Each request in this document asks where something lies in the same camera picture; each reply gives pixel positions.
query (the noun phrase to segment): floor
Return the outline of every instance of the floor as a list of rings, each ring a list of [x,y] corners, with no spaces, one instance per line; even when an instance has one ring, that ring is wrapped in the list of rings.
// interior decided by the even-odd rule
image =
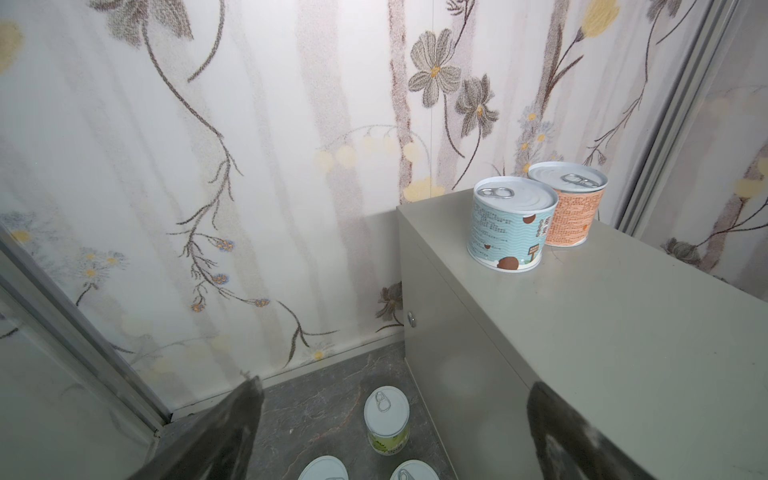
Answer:
[[[333,455],[344,463],[350,480],[389,480],[395,468],[411,458],[428,463],[441,480],[455,480],[405,354],[405,344],[396,343],[266,389],[247,478],[296,480],[313,459]],[[368,395],[384,385],[401,389],[411,405],[411,438],[391,457],[370,446],[362,417]],[[204,414],[166,427],[158,453]]]

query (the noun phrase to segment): green can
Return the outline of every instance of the green can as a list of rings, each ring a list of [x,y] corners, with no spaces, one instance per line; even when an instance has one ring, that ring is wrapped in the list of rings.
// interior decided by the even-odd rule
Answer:
[[[406,394],[393,386],[374,390],[363,410],[368,441],[381,455],[394,455],[408,442],[411,407]]]

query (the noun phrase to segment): orange can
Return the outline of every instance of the orange can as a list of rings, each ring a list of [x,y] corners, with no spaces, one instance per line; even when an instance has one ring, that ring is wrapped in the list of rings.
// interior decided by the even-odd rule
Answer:
[[[575,247],[585,242],[608,185],[608,177],[594,168],[568,162],[531,165],[528,177],[554,188],[560,197],[547,245]]]

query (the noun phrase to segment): blue can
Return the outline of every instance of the blue can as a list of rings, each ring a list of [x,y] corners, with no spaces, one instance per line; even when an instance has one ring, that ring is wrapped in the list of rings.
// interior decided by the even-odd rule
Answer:
[[[491,177],[475,185],[469,254],[499,272],[525,272],[541,262],[558,193],[528,178]]]

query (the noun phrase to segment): orange label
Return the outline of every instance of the orange label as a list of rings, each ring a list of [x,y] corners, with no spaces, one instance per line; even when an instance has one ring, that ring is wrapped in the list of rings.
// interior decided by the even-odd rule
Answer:
[[[603,198],[603,190],[589,194],[566,194],[558,191],[560,202],[554,209],[547,245],[570,247],[587,238],[595,212]]]

